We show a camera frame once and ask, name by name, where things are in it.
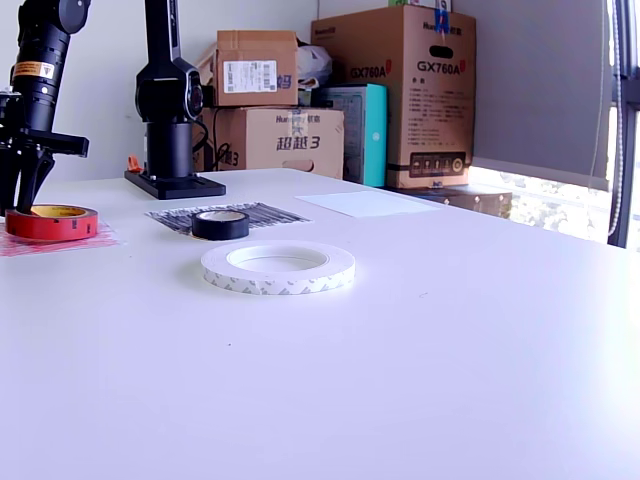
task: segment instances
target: white double-sided tape roll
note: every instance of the white double-sided tape roll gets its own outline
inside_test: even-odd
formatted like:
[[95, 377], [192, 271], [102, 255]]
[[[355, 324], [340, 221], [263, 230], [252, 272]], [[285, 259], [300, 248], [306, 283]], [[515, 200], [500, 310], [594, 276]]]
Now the white double-sided tape roll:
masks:
[[252, 295], [303, 295], [353, 283], [349, 252], [313, 242], [258, 241], [225, 245], [202, 257], [212, 285]]

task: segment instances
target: barcode label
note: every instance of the barcode label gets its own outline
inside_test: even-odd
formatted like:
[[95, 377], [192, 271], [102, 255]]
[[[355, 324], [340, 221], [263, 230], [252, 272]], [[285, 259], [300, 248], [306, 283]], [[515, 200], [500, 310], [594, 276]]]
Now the barcode label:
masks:
[[278, 91], [275, 60], [224, 62], [224, 93], [264, 93]]

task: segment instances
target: red patterned paper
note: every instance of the red patterned paper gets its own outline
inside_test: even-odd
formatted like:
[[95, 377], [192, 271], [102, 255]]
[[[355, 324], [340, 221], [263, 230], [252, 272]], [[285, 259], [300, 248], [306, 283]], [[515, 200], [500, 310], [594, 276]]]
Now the red patterned paper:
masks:
[[74, 242], [40, 242], [25, 240], [4, 231], [4, 224], [0, 223], [0, 257], [18, 257], [21, 255], [37, 255], [39, 253], [54, 253], [85, 248], [102, 248], [120, 245], [113, 229], [106, 223], [100, 223], [98, 235], [87, 240]]

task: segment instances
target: teal box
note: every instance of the teal box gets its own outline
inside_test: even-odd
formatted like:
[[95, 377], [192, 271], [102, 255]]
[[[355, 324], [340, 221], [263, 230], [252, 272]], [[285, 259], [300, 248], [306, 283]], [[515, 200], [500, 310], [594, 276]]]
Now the teal box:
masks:
[[344, 179], [384, 187], [387, 168], [387, 88], [342, 85], [315, 93], [318, 106], [344, 112]]

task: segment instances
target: black electrical tape roll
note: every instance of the black electrical tape roll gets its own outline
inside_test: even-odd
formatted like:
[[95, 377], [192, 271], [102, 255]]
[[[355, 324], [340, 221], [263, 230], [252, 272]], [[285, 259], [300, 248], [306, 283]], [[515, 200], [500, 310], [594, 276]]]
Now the black electrical tape roll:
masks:
[[233, 210], [197, 213], [191, 219], [194, 237], [235, 240], [249, 235], [249, 216]]

